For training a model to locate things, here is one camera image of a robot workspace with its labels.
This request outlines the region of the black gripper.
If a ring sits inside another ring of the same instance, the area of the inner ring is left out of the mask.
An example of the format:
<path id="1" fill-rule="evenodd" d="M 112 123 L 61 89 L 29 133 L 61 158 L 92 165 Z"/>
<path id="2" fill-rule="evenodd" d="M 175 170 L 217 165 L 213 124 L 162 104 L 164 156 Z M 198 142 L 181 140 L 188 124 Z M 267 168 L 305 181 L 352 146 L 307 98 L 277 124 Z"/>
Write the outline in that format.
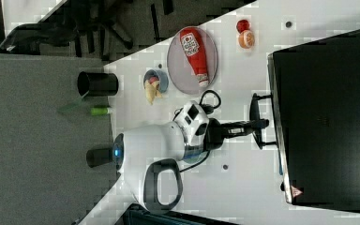
<path id="1" fill-rule="evenodd" d="M 204 150 L 212 151 L 219 149 L 223 140 L 236 138 L 240 136 L 247 136 L 254 132 L 253 129 L 267 128 L 269 121 L 267 119 L 258 119 L 251 121 L 237 121 L 225 123 L 222 131 L 221 124 L 215 118 L 209 119 L 209 124 L 204 136 Z"/>

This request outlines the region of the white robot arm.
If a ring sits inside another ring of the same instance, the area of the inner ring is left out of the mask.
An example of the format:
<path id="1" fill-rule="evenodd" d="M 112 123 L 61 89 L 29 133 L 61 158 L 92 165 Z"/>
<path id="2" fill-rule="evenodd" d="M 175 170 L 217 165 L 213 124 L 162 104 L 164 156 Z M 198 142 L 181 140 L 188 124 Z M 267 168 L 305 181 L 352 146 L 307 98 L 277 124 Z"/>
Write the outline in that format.
<path id="1" fill-rule="evenodd" d="M 172 210 L 183 193 L 178 162 L 218 149 L 226 139 L 252 134 L 267 128 L 269 121 L 255 116 L 249 121 L 220 123 L 208 115 L 208 104 L 191 100 L 175 118 L 163 125 L 137 127 L 120 133 L 112 157 L 120 172 L 115 195 L 122 203 L 138 203 L 146 210 L 163 214 Z M 174 176 L 176 195 L 169 203 L 158 197 L 158 179 L 164 172 Z"/>

